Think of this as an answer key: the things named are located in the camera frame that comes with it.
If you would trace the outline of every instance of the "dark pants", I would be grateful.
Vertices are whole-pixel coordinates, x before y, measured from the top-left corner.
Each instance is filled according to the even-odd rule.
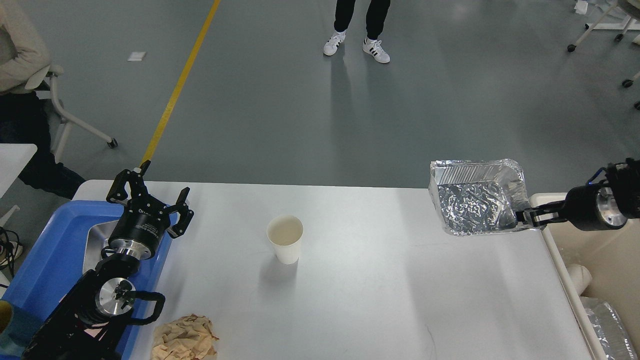
[[[56,164],[47,115],[34,92],[0,96],[0,142],[33,143],[38,147],[18,176],[33,188],[71,199],[84,182],[62,163]]]
[[[347,30],[353,16],[355,3],[356,0],[338,0],[335,5],[335,22],[333,23],[333,28],[336,31]],[[385,25],[389,5],[391,5],[391,0],[371,0],[367,10],[367,38],[378,39]]]

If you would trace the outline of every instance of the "beige jacket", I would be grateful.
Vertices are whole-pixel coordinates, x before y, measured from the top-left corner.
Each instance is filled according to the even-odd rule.
[[[27,80],[51,63],[46,45],[15,0],[0,0],[0,95],[26,94]]]

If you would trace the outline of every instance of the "cable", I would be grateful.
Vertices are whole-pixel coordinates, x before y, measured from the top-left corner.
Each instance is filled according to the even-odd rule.
[[[9,239],[9,233],[15,236],[15,251],[13,244]],[[17,249],[19,249],[22,244],[20,243],[20,236],[15,231],[7,230],[4,227],[0,226],[0,246],[2,246],[2,254],[6,254],[4,256],[6,260],[6,264],[0,266],[0,270],[4,270],[5,268],[9,269],[9,273],[11,277],[15,277],[15,254],[17,253]]]
[[[594,181],[596,179],[596,177],[598,177],[598,175],[600,175],[601,172],[603,171],[607,171],[607,169],[605,169],[604,167],[601,167],[598,169],[598,171],[596,171],[595,174],[593,174],[593,176],[591,176],[591,178],[589,178],[589,180],[587,180],[587,185],[592,185],[591,182]]]

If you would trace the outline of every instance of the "blue plastic bin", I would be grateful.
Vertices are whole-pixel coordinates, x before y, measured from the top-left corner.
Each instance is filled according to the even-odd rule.
[[[96,224],[118,220],[122,211],[121,205],[103,201],[77,200],[62,205],[45,226],[3,299],[44,322],[82,276],[89,229]],[[171,240],[165,234],[156,255],[141,261],[138,272],[129,278],[137,290],[153,291],[156,287]],[[147,303],[137,301],[133,316],[143,318],[146,310]],[[137,326],[128,326],[125,330],[118,344],[122,359],[131,356],[137,335]],[[0,359],[18,357],[0,356]]]

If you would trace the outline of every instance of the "yellow tape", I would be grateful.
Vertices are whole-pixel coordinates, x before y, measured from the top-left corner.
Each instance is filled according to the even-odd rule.
[[[169,117],[171,117],[171,113],[173,112],[173,107],[175,106],[175,103],[178,101],[178,98],[180,97],[180,93],[182,92],[182,87],[184,86],[184,83],[187,81],[187,78],[189,77],[189,72],[191,71],[191,67],[193,66],[193,63],[196,60],[196,56],[198,56],[198,52],[200,51],[200,46],[204,41],[204,36],[207,34],[207,30],[209,30],[209,25],[211,25],[211,21],[213,20],[213,15],[216,14],[216,10],[218,9],[219,4],[220,4],[220,0],[215,0],[213,2],[213,5],[211,6],[211,10],[209,10],[209,15],[207,16],[207,20],[205,20],[204,24],[202,25],[202,29],[200,30],[200,34],[196,39],[196,43],[193,45],[193,48],[191,49],[191,54],[189,54],[187,63],[184,64],[184,68],[182,69],[182,74],[180,74],[180,78],[178,78],[178,83],[175,85],[175,88],[173,88],[173,93],[169,98],[169,103],[164,108],[164,113],[162,114],[162,117],[160,118],[160,122],[156,127],[156,131],[154,132],[154,135],[152,136],[151,141],[147,146],[147,151],[145,152],[145,155],[142,158],[141,163],[144,163],[145,161],[150,160],[151,157],[153,157],[154,152],[156,151],[156,147],[158,146],[158,143],[160,142],[160,138],[164,133],[164,128],[166,127],[166,124],[169,122]]]

